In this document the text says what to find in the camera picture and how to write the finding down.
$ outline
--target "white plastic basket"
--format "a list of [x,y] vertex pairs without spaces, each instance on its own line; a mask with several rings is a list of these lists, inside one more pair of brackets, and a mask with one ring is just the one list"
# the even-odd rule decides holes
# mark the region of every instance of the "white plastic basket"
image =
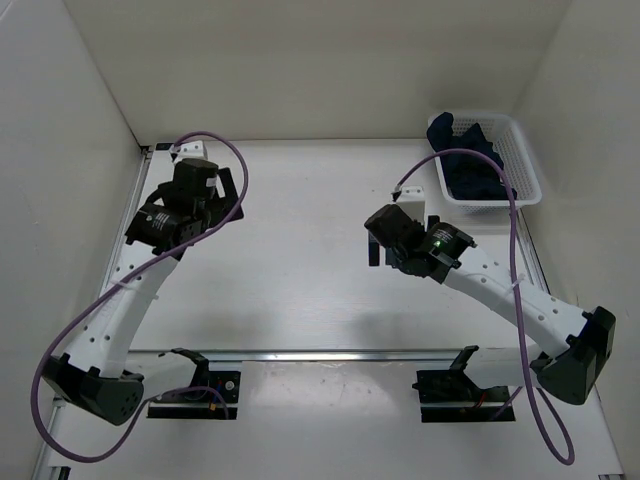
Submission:
[[[500,158],[504,162],[504,172],[513,188],[518,192],[516,208],[535,205],[542,200],[540,184],[527,154],[524,137],[511,117],[498,113],[455,111],[451,113],[453,114],[454,135],[462,135],[474,123],[479,123],[484,136],[493,142],[493,150],[500,154]],[[429,118],[429,126],[438,115]],[[444,198],[461,208],[465,213],[490,212],[509,208],[509,202],[506,200],[457,200],[453,198],[444,179],[440,157],[437,157],[435,162]]]

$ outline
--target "white table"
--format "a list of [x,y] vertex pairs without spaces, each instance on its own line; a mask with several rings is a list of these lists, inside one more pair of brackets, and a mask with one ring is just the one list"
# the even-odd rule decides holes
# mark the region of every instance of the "white table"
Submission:
[[[189,250],[133,349],[143,355],[182,346],[218,358],[225,354],[214,351],[234,350],[237,359],[274,359],[274,352],[296,350],[304,351],[298,358],[326,361],[245,361],[238,420],[143,419],[120,452],[98,465],[73,464],[71,479],[595,480],[621,473],[596,395],[579,408],[558,404],[576,444],[578,460],[569,468],[546,450],[524,395],[515,403],[514,423],[420,423],[410,385],[424,363],[412,358],[431,355],[447,365],[444,359],[465,345],[517,344],[515,329],[475,301],[430,280],[367,266],[363,223],[425,155],[425,142],[238,146],[251,174],[246,218]],[[209,158],[231,165],[240,188],[230,153],[211,145]],[[156,152],[142,198],[171,172],[168,155]],[[467,217],[448,208],[433,165],[409,184],[425,187],[428,213],[507,261],[506,214]],[[523,236],[518,265],[541,287],[530,249]],[[343,350],[412,349],[421,352],[395,362],[331,357]],[[547,424],[563,451],[553,421]],[[54,431],[83,454],[106,450],[122,432],[73,406],[57,410]],[[58,455],[47,462],[70,465]]]

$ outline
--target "navy blue fabric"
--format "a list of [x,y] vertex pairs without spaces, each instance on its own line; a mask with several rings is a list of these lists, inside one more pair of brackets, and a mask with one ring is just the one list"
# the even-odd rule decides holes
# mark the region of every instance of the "navy blue fabric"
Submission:
[[[453,135],[453,115],[445,112],[436,118],[427,130],[427,139],[434,151],[447,148],[469,148],[494,160],[504,169],[504,162],[493,151],[480,125],[472,125],[462,136]],[[457,200],[507,200],[507,193],[498,174],[479,158],[469,155],[447,155],[442,158],[442,171],[451,191]],[[514,189],[513,196],[518,198]]]

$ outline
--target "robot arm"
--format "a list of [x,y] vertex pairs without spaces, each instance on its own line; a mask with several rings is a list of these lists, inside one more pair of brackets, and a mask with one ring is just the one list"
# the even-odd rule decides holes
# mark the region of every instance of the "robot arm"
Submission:
[[[216,226],[238,199],[229,169],[207,160],[202,141],[175,152],[173,179],[152,193],[126,232],[112,283],[173,247]],[[216,185],[222,183],[225,197]],[[243,218],[238,210],[233,220]],[[208,361],[185,349],[160,354],[148,364],[127,358],[151,302],[182,254],[153,265],[107,300],[60,357],[51,356],[43,377],[68,402],[113,425],[126,422],[144,400],[208,384]]]
[[[424,208],[417,208],[424,199],[416,193],[415,187],[405,188],[396,203],[365,223],[370,238],[387,250],[387,263],[465,293],[515,325],[509,271],[453,225],[437,221],[425,230]],[[583,404],[611,354],[615,317],[602,307],[587,313],[527,282],[520,291],[525,331],[537,343],[529,353],[539,386],[567,403]],[[467,347],[454,365],[480,389],[522,385],[517,349]]]

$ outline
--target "white basket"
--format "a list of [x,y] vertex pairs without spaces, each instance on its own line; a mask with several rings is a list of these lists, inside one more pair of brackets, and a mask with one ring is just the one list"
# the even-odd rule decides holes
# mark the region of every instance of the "white basket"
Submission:
[[[527,154],[524,137],[511,117],[498,113],[455,111],[451,113],[453,114],[454,135],[462,135],[474,123],[479,123],[484,136],[493,142],[493,150],[500,154],[500,158],[504,162],[504,172],[511,182],[511,186],[518,192],[516,208],[535,205],[542,200],[540,184]],[[429,126],[438,115],[429,118]],[[457,200],[453,198],[444,179],[440,157],[437,157],[435,162],[444,198],[460,207],[465,213],[490,212],[509,208],[509,202],[506,200]]]

